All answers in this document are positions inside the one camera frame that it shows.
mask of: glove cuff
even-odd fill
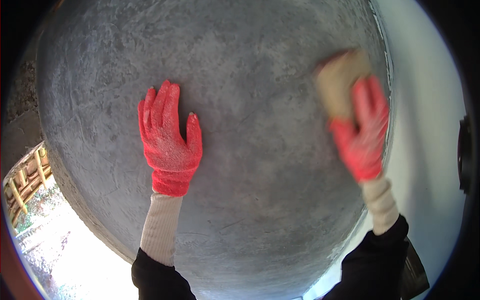
[[[157,170],[152,173],[152,188],[157,193],[172,197],[182,197],[187,193],[189,186],[189,180],[186,182],[169,180],[165,178],[163,172]]]
[[[361,183],[376,179],[381,172],[382,164],[378,164],[377,166],[373,166],[368,169],[355,170],[354,172],[352,172],[352,175],[357,183]]]

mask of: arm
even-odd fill
[[[187,142],[179,131],[180,88],[163,82],[158,94],[150,88],[138,105],[144,154],[152,173],[150,209],[142,232],[132,281],[140,299],[195,299],[188,282],[175,271],[175,232],[181,202],[202,158],[198,118],[190,113]]]
[[[360,79],[352,88],[358,127],[332,120],[339,155],[362,188],[373,229],[342,262],[342,278],[324,300],[400,299],[399,287],[408,243],[408,224],[398,213],[391,183],[382,173],[388,106],[378,80]]]

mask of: sanding block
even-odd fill
[[[356,124],[350,91],[359,78],[371,73],[368,54],[361,48],[340,51],[317,65],[313,77],[330,119],[352,120]]]

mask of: greenery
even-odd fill
[[[33,195],[33,198],[27,202],[26,207],[28,214],[20,213],[16,228],[18,233],[26,230],[35,222],[47,217],[55,207],[65,201],[59,186],[52,179],[53,177],[47,181],[46,189],[44,186],[41,186]]]

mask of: gloved hand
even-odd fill
[[[152,173],[153,189],[163,195],[180,197],[187,193],[190,180],[202,158],[202,132],[198,117],[190,113],[187,142],[180,135],[178,103],[180,87],[165,80],[156,94],[148,89],[138,104],[138,123],[144,154]]]
[[[388,105],[375,76],[358,79],[351,93],[358,127],[351,120],[333,119],[330,131],[340,158],[360,183],[382,172]]]

